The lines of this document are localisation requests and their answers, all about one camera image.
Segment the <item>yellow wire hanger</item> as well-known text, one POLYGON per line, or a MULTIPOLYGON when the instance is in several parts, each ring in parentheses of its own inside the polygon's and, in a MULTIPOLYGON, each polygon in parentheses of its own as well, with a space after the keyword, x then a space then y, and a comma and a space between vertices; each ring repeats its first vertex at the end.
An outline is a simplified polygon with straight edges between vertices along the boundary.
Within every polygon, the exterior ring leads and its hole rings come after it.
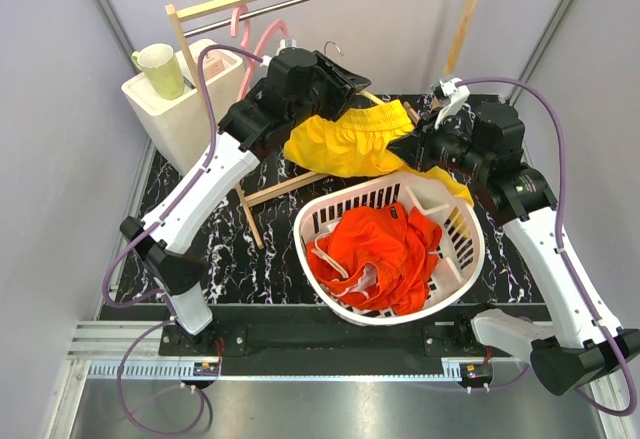
MULTIPOLYGON (((344 56, 344 52, 342 51, 340 46, 333 40, 328 40, 328 41, 326 41, 324 43, 323 53, 325 55, 327 55, 330 49, 334 49, 336 54, 339 55, 340 57, 344 56)), ((359 95, 364 97, 364 98, 366 98, 367 100, 369 100, 374 105, 382 105, 384 103, 384 101, 382 99, 380 99, 376 95, 370 93, 368 90, 362 90, 359 93, 359 95)))

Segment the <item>yellow shorts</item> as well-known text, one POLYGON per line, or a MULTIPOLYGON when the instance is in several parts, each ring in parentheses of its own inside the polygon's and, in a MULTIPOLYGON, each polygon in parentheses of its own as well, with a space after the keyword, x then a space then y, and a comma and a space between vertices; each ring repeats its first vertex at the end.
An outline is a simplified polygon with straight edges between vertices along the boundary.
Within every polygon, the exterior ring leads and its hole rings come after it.
POLYGON ((416 174, 387 149, 414 129, 399 100, 350 109, 335 122, 315 115, 291 132, 284 157, 307 170, 341 178, 416 174))

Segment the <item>orange shorts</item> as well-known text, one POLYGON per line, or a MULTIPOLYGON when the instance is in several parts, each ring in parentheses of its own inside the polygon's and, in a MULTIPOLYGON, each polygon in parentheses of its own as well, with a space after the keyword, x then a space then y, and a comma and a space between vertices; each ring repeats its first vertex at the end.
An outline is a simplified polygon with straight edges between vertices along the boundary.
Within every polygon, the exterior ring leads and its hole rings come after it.
POLYGON ((306 245, 313 277, 359 310, 408 315, 423 309, 439 261, 442 228, 417 208, 395 202, 344 213, 335 229, 306 245))

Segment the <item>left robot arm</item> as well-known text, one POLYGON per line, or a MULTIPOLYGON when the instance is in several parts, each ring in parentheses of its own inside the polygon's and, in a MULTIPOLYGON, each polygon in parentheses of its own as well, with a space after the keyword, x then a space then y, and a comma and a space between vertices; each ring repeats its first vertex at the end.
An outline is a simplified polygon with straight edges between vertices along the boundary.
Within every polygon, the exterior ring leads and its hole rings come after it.
POLYGON ((313 116, 339 119, 370 79, 319 51, 297 47, 276 56, 244 51, 266 74, 222 119, 210 120, 210 144, 173 191, 143 219, 120 225, 135 253, 167 298, 181 343, 196 355, 215 345, 213 314, 200 288, 206 266, 188 254, 203 222, 261 161, 313 116))

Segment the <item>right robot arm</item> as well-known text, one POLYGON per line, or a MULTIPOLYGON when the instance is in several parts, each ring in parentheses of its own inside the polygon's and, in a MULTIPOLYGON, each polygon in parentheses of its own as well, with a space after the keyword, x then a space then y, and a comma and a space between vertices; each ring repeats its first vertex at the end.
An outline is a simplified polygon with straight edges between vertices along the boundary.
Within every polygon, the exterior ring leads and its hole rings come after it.
POLYGON ((566 263, 576 255, 556 224, 559 202, 544 176, 524 162, 524 133, 513 107, 485 103, 468 136, 429 117, 388 148, 415 171, 439 166, 469 178, 478 202, 524 259, 550 314, 551 326, 542 327, 479 306, 454 330, 457 349, 470 356, 487 346, 508 353, 560 396, 626 366, 639 354, 639 332, 621 326, 579 263, 566 263))

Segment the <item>white plastic laundry basket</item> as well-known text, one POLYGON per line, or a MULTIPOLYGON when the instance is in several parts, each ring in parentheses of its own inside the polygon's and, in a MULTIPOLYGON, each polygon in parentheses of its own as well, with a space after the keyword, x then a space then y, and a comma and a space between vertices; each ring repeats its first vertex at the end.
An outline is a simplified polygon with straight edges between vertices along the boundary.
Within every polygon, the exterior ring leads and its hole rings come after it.
POLYGON ((433 315, 476 283, 485 258, 469 188, 444 171, 395 172, 318 197, 295 249, 315 294, 358 326, 433 315))

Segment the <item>white storage box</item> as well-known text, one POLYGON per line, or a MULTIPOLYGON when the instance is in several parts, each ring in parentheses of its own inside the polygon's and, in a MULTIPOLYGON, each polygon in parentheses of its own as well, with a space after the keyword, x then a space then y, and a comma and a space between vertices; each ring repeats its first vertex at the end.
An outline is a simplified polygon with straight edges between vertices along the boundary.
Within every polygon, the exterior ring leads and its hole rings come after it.
MULTIPOLYGON (((205 105, 196 90, 197 80, 183 53, 178 51, 175 55, 185 80, 184 93, 179 98, 162 99, 142 72, 123 83, 121 90, 156 149, 184 175, 201 161, 211 132, 205 105)), ((215 50, 208 53, 204 67, 214 116, 220 120, 236 102, 245 63, 231 51, 215 50)))

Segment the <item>pale yellow cup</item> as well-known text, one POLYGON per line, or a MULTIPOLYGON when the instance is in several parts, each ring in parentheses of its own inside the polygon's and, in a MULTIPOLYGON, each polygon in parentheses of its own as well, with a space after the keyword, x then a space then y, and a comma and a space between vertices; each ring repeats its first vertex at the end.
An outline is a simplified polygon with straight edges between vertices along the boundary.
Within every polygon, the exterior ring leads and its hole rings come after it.
POLYGON ((184 93, 184 77, 170 45, 151 44, 140 51, 134 51, 131 59, 162 99, 174 100, 184 93))

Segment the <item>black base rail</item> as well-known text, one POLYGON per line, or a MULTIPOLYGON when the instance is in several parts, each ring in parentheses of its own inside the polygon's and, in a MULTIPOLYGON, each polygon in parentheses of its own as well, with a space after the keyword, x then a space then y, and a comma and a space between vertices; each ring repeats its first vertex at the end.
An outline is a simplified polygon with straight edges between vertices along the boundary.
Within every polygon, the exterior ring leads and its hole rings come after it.
POLYGON ((504 353, 463 336, 464 308, 397 326, 357 326, 326 306, 216 305, 191 336, 160 330, 162 357, 220 357, 226 378, 257 380, 459 381, 488 376, 504 353))

